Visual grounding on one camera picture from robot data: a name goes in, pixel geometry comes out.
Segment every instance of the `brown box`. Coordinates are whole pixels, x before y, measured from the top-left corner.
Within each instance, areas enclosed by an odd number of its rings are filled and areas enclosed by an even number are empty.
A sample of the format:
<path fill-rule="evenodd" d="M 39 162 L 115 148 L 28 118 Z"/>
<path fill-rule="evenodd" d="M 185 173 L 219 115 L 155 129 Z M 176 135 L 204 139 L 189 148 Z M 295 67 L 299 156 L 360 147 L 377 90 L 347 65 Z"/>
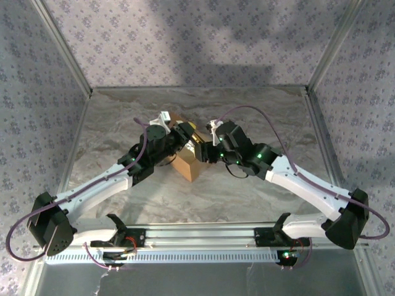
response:
<path fill-rule="evenodd" d="M 169 128 L 171 128 L 176 123 L 176 121 L 187 121 L 173 112 L 169 112 L 169 114 Z M 198 130 L 195 130 L 194 136 L 200 138 L 204 142 L 211 141 L 211 138 L 208 135 L 202 134 Z M 170 156 L 167 158 L 167 160 L 171 161 L 173 158 L 174 156 Z M 184 147 L 181 151 L 177 152 L 177 157 L 172 162 L 172 166 L 188 181 L 193 182 L 200 175 L 200 172 L 208 168 L 210 165 L 208 163 L 202 163 L 197 160 L 194 153 L 190 151 L 187 147 Z"/>

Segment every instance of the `floral pattern wall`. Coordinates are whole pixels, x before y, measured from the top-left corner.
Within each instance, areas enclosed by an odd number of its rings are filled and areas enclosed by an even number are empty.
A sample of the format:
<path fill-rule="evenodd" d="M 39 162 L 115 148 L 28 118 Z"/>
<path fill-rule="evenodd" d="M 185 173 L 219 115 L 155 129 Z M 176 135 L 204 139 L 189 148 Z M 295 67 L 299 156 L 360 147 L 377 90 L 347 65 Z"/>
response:
<path fill-rule="evenodd" d="M 97 86 L 307 84 L 349 0 L 47 0 Z"/>
<path fill-rule="evenodd" d="M 7 231 L 38 194 L 56 194 L 86 98 L 30 1 L 0 11 L 0 295 L 17 295 L 29 265 L 6 253 Z M 33 242 L 24 223 L 12 247 L 32 257 Z"/>
<path fill-rule="evenodd" d="M 395 295 L 395 3 L 367 2 L 316 93 L 346 182 L 367 190 L 392 227 L 372 247 Z M 366 228 L 384 230 L 375 217 Z"/>

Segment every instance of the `patterned wallpaper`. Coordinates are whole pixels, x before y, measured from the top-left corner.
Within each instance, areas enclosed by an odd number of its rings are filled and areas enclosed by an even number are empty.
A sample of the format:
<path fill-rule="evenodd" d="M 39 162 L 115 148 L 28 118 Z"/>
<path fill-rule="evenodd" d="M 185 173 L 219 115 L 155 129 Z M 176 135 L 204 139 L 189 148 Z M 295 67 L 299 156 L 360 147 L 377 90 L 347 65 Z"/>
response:
<path fill-rule="evenodd" d="M 46 0 L 92 87 L 307 84 L 349 0 Z"/>
<path fill-rule="evenodd" d="M 85 98 L 30 2 L 0 11 L 0 294 L 17 295 L 29 265 L 6 253 L 7 231 L 38 194 L 56 194 Z M 31 257 L 33 244 L 17 228 L 17 254 Z"/>
<path fill-rule="evenodd" d="M 368 1 L 317 90 L 349 186 L 392 226 L 372 248 L 383 285 L 395 295 L 395 3 Z M 375 217 L 367 233 L 383 232 Z"/>

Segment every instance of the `wall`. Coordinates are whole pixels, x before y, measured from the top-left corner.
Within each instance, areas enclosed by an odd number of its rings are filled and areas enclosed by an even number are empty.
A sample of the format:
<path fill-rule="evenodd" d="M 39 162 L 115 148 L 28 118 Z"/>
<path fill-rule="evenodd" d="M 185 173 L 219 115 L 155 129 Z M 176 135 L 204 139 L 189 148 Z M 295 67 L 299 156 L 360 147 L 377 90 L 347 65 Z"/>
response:
<path fill-rule="evenodd" d="M 307 84 L 348 2 L 47 0 L 92 87 Z"/>
<path fill-rule="evenodd" d="M 349 186 L 395 227 L 395 3 L 368 1 L 316 93 Z M 383 232 L 371 218 L 367 234 Z M 394 231 L 372 242 L 388 295 L 395 295 Z"/>
<path fill-rule="evenodd" d="M 56 194 L 85 98 L 30 2 L 0 11 L 0 294 L 16 295 L 28 264 L 6 253 L 7 231 L 38 194 Z M 32 257 L 33 244 L 17 228 L 16 253 Z"/>

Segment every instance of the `floor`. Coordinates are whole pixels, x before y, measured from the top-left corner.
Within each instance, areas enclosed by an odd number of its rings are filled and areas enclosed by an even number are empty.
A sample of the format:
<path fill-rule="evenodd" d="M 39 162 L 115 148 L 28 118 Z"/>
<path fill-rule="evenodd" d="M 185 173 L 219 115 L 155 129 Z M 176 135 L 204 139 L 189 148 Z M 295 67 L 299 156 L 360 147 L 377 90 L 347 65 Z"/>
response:
<path fill-rule="evenodd" d="M 264 109 L 296 163 L 328 180 L 298 88 L 124 89 L 94 92 L 69 189 L 100 174 L 138 142 L 141 128 L 133 117 L 147 122 L 156 118 L 161 110 L 169 110 L 193 121 L 199 130 L 206 132 L 204 127 L 209 120 L 241 104 Z M 240 124 L 254 142 L 279 147 L 269 125 L 257 112 L 239 109 L 228 119 Z M 156 168 L 144 182 L 105 200 L 84 217 L 115 213 L 126 224 L 275 221 L 284 212 L 312 213 L 316 210 L 285 189 L 258 178 L 236 179 L 218 163 L 193 183 L 171 166 Z"/>

